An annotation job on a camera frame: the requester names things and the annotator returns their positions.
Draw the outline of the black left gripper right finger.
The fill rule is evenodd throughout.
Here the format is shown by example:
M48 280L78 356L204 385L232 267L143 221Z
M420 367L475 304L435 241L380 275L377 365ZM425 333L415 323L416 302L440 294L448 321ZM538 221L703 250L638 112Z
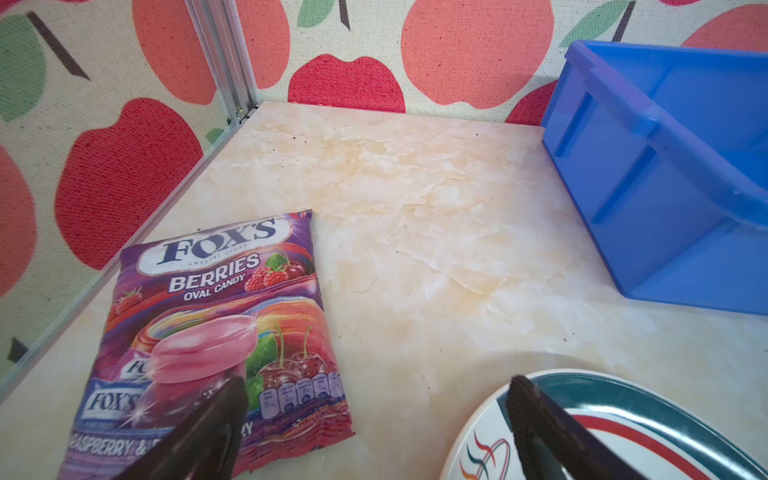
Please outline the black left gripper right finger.
M511 379L505 405L525 478L643 477L527 377Z

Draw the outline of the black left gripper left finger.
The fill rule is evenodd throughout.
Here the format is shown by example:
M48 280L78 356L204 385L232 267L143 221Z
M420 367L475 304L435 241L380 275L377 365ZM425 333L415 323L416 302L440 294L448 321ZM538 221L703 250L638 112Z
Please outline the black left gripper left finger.
M247 413L245 382L236 377L205 400L120 479L230 479Z

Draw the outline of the green red striped rim plate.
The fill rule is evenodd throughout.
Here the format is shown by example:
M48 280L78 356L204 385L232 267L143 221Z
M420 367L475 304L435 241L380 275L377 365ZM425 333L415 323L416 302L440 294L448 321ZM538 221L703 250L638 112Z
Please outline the green red striped rim plate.
M530 375L555 403L648 479L764 479L727 437L674 402L619 377L554 369ZM473 413L454 442L444 479L524 476L502 387Z

